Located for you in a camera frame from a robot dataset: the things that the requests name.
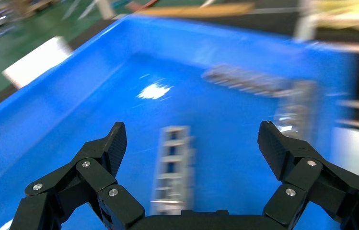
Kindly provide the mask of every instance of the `factory floor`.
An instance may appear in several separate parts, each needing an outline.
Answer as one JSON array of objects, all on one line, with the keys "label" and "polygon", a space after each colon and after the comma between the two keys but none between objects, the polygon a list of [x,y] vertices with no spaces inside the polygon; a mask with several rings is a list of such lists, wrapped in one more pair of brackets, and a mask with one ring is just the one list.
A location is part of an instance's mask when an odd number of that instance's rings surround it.
[{"label": "factory floor", "polygon": [[[96,7],[86,17],[78,20],[91,2],[92,0],[81,0],[72,15],[64,20],[62,18],[73,0],[63,0],[30,18],[8,25],[12,29],[0,36],[0,92],[10,85],[1,73],[8,66],[54,36],[62,36],[69,42],[99,21],[101,16]],[[162,0],[156,6],[199,5],[203,2],[204,0]],[[117,8],[116,11],[129,13],[124,7]]]}]

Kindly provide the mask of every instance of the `metal part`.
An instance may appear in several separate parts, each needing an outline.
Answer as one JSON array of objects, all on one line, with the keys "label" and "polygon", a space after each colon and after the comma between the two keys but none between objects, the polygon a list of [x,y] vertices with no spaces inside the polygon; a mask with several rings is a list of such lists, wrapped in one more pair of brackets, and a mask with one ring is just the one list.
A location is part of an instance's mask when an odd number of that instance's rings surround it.
[{"label": "metal part", "polygon": [[152,214],[179,215],[192,208],[194,150],[188,126],[162,129]]},{"label": "metal part", "polygon": [[33,190],[39,190],[40,188],[42,188],[42,184],[41,183],[38,183],[38,184],[34,184],[33,186]]},{"label": "metal part", "polygon": [[295,196],[296,192],[292,188],[287,188],[286,193],[290,196]]},{"label": "metal part", "polygon": [[316,114],[317,83],[297,80],[288,94],[280,99],[274,124],[285,136],[311,141]]},{"label": "metal part", "polygon": [[307,163],[308,163],[308,165],[310,165],[310,166],[315,166],[315,165],[316,165],[316,163],[315,163],[314,161],[307,161]]},{"label": "metal part", "polygon": [[116,196],[118,194],[118,190],[117,189],[110,189],[109,191],[109,196]]},{"label": "metal part", "polygon": [[90,162],[89,161],[85,161],[84,163],[82,163],[82,166],[83,167],[88,167],[90,165]]},{"label": "metal part", "polygon": [[229,65],[214,66],[205,72],[202,78],[230,89],[277,98],[287,96],[291,84],[291,81],[285,78]]},{"label": "metal part", "polygon": [[282,77],[242,68],[217,65],[202,78],[230,89],[257,96],[279,98],[274,123],[287,137],[310,141],[316,117],[317,88],[311,80],[287,80]]}]

